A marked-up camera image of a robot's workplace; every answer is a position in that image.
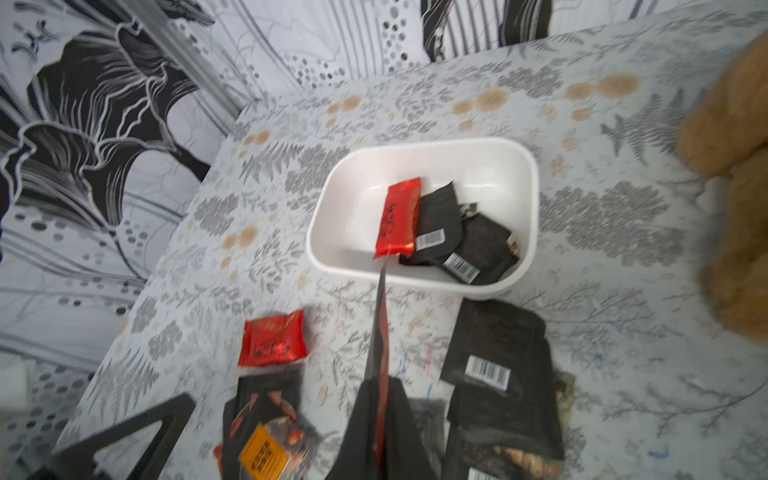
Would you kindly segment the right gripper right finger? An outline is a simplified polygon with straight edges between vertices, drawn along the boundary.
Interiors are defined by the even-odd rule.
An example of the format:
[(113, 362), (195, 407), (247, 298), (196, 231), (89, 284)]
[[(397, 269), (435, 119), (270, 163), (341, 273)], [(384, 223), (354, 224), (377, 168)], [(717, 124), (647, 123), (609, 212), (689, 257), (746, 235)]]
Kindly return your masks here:
[(402, 382), (389, 378), (385, 416), (383, 478), (437, 479), (422, 444)]

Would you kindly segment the black barcode tea bag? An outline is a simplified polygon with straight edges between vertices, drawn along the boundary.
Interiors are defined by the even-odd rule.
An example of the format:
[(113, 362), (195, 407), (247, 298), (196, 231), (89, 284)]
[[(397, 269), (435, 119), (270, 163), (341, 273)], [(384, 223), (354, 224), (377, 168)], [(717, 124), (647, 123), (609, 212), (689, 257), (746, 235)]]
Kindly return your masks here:
[(463, 238), (461, 212), (452, 182), (420, 198), (416, 249), (399, 263), (426, 266), (444, 261)]

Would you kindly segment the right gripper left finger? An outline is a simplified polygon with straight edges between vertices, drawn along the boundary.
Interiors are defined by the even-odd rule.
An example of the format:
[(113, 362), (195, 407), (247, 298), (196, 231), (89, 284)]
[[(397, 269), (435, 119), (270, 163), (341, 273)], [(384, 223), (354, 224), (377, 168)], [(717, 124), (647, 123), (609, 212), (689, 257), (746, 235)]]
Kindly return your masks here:
[(376, 479), (383, 435), (384, 407), (384, 269), (381, 269), (364, 378), (348, 420), (340, 449), (327, 479)]

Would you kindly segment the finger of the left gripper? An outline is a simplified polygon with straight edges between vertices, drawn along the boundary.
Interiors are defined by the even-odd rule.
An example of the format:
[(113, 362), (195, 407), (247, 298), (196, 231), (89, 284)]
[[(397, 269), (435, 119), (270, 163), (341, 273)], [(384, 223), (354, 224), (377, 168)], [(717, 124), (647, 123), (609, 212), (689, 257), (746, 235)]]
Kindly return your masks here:
[(97, 461), (97, 455), (109, 449), (125, 447), (130, 438), (155, 428), (141, 453), (129, 457), (133, 464), (127, 477), (157, 479), (191, 419), (195, 407), (196, 402), (189, 394), (177, 395), (55, 453), (29, 478), (108, 479), (110, 475)]

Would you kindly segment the red long tea bag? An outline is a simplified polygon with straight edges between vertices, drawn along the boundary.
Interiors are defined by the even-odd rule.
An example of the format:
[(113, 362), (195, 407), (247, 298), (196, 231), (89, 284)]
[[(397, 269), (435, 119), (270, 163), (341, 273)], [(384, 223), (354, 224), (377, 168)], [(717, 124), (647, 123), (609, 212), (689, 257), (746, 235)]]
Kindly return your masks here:
[(375, 258), (410, 256), (416, 250), (422, 180), (405, 180), (388, 188), (379, 223)]

